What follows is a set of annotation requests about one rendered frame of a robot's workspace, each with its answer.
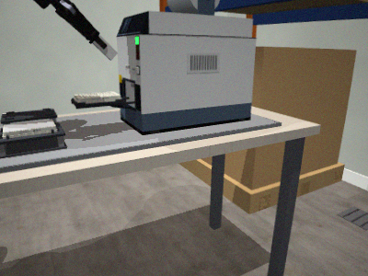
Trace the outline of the white cylinder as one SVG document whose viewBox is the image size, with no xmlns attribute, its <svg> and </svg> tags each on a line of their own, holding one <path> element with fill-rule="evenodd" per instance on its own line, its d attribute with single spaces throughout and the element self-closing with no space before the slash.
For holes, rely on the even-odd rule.
<svg viewBox="0 0 368 276">
<path fill-rule="evenodd" d="M 219 2 L 215 0 L 215 8 Z M 167 3 L 172 12 L 198 14 L 198 0 L 167 0 Z"/>
</svg>

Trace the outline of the grey base plate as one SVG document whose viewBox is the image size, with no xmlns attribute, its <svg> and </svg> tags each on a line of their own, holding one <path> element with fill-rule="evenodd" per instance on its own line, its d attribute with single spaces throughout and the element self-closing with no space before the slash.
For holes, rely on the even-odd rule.
<svg viewBox="0 0 368 276">
<path fill-rule="evenodd" d="M 282 126 L 251 114 L 250 121 L 141 135 L 121 120 L 119 111 L 58 117 L 56 122 L 67 148 L 0 158 L 0 174 Z"/>
</svg>

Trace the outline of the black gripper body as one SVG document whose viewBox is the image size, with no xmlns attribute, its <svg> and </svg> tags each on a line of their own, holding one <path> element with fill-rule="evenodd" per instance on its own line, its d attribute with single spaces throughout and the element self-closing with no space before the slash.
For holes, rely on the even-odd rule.
<svg viewBox="0 0 368 276">
<path fill-rule="evenodd" d="M 57 9 L 60 8 L 65 14 L 66 12 L 65 7 L 60 3 L 61 0 L 34 0 L 41 8 L 45 9 L 50 3 L 52 3 L 52 6 Z M 70 5 L 67 0 L 64 0 L 65 3 Z M 67 15 L 67 14 L 66 14 Z M 69 15 L 67 15 L 69 17 Z M 70 17 L 69 17 L 70 18 Z"/>
</svg>

